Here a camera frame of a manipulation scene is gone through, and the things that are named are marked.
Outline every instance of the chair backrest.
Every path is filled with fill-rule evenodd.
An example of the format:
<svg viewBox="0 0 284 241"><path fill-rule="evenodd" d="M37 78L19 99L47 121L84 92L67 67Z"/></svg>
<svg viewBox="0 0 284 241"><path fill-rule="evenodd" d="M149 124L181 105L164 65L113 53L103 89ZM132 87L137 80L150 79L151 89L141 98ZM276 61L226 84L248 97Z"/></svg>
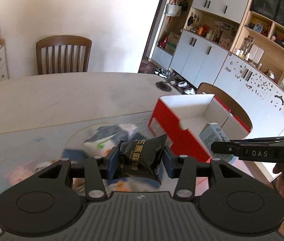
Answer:
<svg viewBox="0 0 284 241"><path fill-rule="evenodd" d="M215 94L219 100L223 102L229 109L233 116L237 116L249 129L252 131L252 122L246 111L226 92L208 83L201 83L196 94Z"/></svg>
<svg viewBox="0 0 284 241"><path fill-rule="evenodd" d="M72 35L53 36L36 44L38 74L87 71L92 41Z"/></svg>

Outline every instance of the red box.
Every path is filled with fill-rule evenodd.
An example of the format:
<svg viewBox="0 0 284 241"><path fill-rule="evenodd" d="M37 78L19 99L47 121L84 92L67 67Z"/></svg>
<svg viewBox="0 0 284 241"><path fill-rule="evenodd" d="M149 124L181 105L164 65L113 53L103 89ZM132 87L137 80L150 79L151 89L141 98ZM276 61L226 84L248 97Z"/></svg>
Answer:
<svg viewBox="0 0 284 241"><path fill-rule="evenodd" d="M161 97L149 121L154 136L168 134L167 145L175 155L206 162L210 153L199 138L207 123L216 122L227 137L243 139L249 132L213 94Z"/></svg>

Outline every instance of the white tote bag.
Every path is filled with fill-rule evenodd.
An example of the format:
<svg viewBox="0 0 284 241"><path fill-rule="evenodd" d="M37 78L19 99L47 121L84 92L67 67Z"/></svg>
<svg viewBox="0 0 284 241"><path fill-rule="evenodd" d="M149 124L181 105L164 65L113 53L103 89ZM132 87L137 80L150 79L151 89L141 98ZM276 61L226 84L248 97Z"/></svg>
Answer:
<svg viewBox="0 0 284 241"><path fill-rule="evenodd" d="M166 13L167 16L179 17L181 14L182 6L178 6L177 1L174 0L172 4L166 5Z"/></svg>

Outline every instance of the white wall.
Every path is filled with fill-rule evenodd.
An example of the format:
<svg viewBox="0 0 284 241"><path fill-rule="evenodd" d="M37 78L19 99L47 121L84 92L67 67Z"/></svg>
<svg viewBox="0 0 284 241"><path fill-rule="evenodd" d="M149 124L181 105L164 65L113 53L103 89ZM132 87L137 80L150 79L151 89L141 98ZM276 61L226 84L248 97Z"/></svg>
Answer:
<svg viewBox="0 0 284 241"><path fill-rule="evenodd" d="M159 0L0 0L0 33L11 78L36 75L36 42L92 40L89 71L138 72Z"/></svg>

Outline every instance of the black snack bag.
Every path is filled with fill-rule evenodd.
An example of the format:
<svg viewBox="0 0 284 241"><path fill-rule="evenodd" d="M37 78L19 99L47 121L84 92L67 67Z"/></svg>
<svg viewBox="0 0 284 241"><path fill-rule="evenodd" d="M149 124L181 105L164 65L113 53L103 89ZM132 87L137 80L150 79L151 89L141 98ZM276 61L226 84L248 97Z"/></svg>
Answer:
<svg viewBox="0 0 284 241"><path fill-rule="evenodd" d="M113 179L139 177L160 182L158 173L166 139L167 134L132 142L120 141L118 168Z"/></svg>

